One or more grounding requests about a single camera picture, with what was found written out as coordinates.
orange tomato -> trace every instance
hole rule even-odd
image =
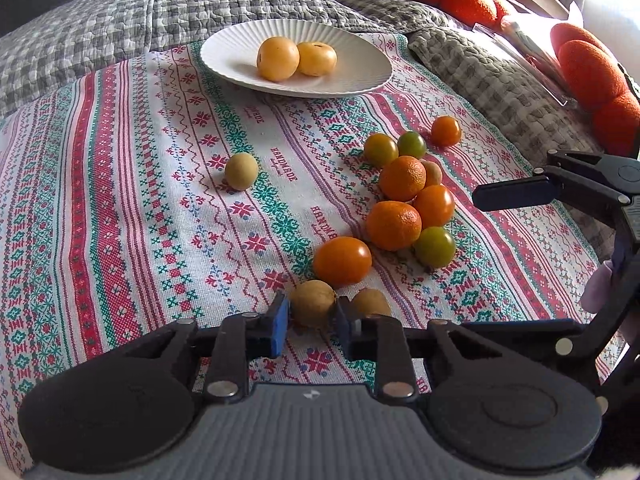
[[[320,246],[313,268],[319,280],[333,288],[361,282],[371,268],[371,252],[366,243],[339,236]]]
[[[455,117],[438,117],[431,125],[431,142],[441,148],[447,148],[460,142],[462,130]]]
[[[414,200],[414,207],[420,213],[422,228],[442,227],[453,218],[456,203],[453,193],[442,184],[427,186]]]

patterned tablecloth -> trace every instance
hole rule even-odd
[[[596,266],[561,206],[484,214],[477,184],[530,167],[480,114],[412,61],[402,36],[365,34],[392,60],[380,92],[299,100],[212,76],[199,44],[84,76],[0,124],[0,448],[31,463],[16,414],[40,379],[179,317],[200,326],[263,311],[276,291],[312,276],[313,251],[365,237],[380,198],[364,163],[372,132],[394,137],[454,115],[465,138],[430,152],[456,197],[449,267],[428,275],[409,251],[373,250],[362,286],[384,291],[405,326],[462,320],[583,319],[577,299]],[[223,180],[233,153],[253,153],[247,192]],[[605,374],[618,342],[598,363]],[[420,387],[428,385],[416,361]],[[252,380],[370,381],[327,334],[289,331],[284,355],[251,364]]]

gray checkered quilt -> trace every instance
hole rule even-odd
[[[552,148],[600,152],[585,119],[561,107],[513,60],[489,54],[440,10],[407,0],[338,0],[370,20],[409,36],[420,61],[493,123],[533,165]],[[600,258],[613,248],[613,231],[571,210]]]
[[[0,118],[86,73],[264,18],[388,31],[335,0],[75,0],[0,38]]]

mandarin orange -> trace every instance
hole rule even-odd
[[[371,242],[385,251],[399,251],[410,247],[422,231],[420,213],[404,202],[378,202],[366,219]]]
[[[402,155],[382,168],[378,185],[389,200],[408,202],[424,187],[426,180],[422,163],[415,157]]]

bed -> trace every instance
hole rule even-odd
[[[202,41],[261,18],[361,34],[394,77],[379,92],[331,101],[213,77]],[[397,137],[439,114],[455,114],[466,132],[460,147],[430,153],[455,190],[460,257],[428,275],[409,252],[374,251],[366,285],[386,293],[405,326],[587,319],[577,300],[594,248],[606,251],[602,231],[580,230],[559,204],[484,214],[470,194],[525,176],[548,148],[597,146],[529,75],[464,32],[403,0],[76,0],[0,38],[0,449],[9,467],[31,465],[16,414],[36,381],[181,317],[213,326],[263,311],[276,291],[312,277],[323,240],[366,238],[367,207],[380,199],[361,157],[366,135]],[[250,192],[222,179],[236,152],[260,160]],[[601,376],[621,346],[615,339],[604,352]],[[283,357],[253,362],[250,378],[370,382],[373,373],[370,362],[346,362],[329,333],[293,328]]]

